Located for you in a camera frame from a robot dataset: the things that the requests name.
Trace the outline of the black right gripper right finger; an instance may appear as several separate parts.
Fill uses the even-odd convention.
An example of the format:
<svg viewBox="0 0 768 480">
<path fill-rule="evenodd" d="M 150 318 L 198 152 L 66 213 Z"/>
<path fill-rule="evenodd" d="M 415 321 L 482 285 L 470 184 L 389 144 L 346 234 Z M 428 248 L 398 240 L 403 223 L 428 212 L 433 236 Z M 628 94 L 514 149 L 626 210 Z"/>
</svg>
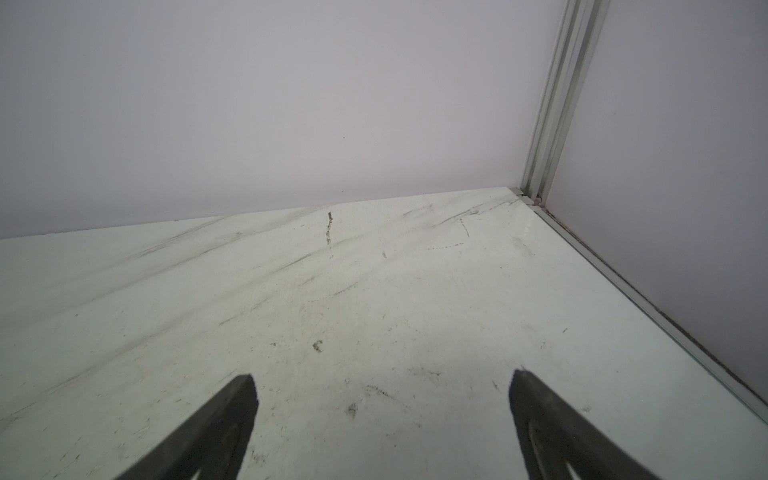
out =
<svg viewBox="0 0 768 480">
<path fill-rule="evenodd" d="M 517 369 L 510 410 L 530 479 L 655 479 L 533 372 Z"/>
</svg>

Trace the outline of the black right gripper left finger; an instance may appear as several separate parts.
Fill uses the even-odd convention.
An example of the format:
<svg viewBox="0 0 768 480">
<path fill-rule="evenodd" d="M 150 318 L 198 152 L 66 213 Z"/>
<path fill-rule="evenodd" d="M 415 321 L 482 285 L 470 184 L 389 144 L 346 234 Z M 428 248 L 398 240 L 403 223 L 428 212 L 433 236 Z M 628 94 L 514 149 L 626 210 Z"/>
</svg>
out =
<svg viewBox="0 0 768 480">
<path fill-rule="evenodd" d="M 120 479 L 235 479 L 259 407 L 249 374 L 234 377 Z"/>
</svg>

